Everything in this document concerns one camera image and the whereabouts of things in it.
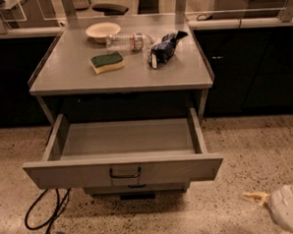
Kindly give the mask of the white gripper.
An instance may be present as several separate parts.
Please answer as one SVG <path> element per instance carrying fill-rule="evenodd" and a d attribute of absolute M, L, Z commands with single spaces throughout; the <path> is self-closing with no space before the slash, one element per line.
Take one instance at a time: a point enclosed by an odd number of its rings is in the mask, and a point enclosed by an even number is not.
<path fill-rule="evenodd" d="M 241 198 L 259 206 L 267 204 L 273 222 L 283 230 L 293 233 L 293 184 L 283 186 L 271 194 L 264 192 L 242 193 Z"/>

